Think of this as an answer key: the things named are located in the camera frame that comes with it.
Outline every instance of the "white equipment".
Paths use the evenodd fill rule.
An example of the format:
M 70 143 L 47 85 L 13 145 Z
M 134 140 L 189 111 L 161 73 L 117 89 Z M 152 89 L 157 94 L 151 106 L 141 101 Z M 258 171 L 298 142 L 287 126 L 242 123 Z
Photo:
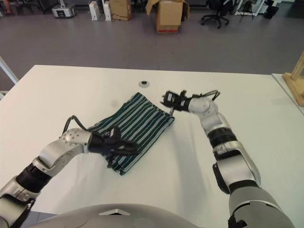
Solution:
M 92 1 L 89 4 L 92 20 L 98 20 L 100 18 L 99 7 L 96 1 Z
M 111 20 L 111 10 L 108 1 L 104 3 L 104 16 L 105 16 L 105 20 Z
M 59 4 L 52 8 L 52 12 L 55 18 L 71 18 L 77 14 L 75 4 L 68 4 L 63 0 L 59 0 Z

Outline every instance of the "striped cloth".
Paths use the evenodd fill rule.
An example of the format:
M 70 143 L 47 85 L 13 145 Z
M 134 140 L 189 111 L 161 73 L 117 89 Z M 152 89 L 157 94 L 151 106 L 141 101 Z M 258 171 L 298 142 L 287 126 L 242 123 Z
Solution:
M 173 121 L 174 117 L 153 105 L 142 94 L 136 93 L 114 115 L 96 123 L 89 130 L 102 135 L 109 128 L 118 126 L 122 139 L 139 145 L 138 155 L 118 155 L 113 159 L 112 169 L 125 175 Z

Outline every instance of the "robotic arm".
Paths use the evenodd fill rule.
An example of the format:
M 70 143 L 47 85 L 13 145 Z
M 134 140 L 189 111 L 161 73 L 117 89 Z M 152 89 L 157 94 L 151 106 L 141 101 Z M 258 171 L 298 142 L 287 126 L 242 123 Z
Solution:
M 0 190 L 0 228 L 20 227 L 43 187 L 78 154 L 89 151 L 105 156 L 137 154 L 137 144 L 120 137 L 118 127 L 103 136 L 78 128 L 65 131 Z
M 225 117 L 213 102 L 219 95 L 211 91 L 205 95 L 185 96 L 167 91 L 162 104 L 174 110 L 196 114 L 204 129 L 216 163 L 213 171 L 219 188 L 230 194 L 229 228 L 294 228 L 277 202 L 261 188 L 260 173 L 245 148 L 233 134 Z

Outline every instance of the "brown cardboard box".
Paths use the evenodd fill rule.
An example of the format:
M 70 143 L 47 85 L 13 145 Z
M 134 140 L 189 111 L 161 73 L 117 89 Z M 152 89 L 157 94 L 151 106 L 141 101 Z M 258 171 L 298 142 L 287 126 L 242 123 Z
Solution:
M 131 19 L 131 2 L 130 0 L 110 0 L 110 11 L 114 20 Z
M 155 14 L 156 30 L 158 33 L 175 33 L 181 24 L 183 5 L 185 4 L 186 18 L 189 18 L 189 5 L 184 0 L 148 0 L 146 11 L 149 15 L 153 5 L 158 3 Z

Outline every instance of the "wooden stand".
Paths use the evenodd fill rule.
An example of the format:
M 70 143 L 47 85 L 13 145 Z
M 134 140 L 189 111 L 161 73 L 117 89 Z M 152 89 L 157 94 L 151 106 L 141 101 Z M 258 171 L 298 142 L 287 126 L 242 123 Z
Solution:
M 304 69 L 304 52 L 292 73 L 284 73 L 283 78 L 299 106 L 304 107 L 304 76 L 301 75 Z

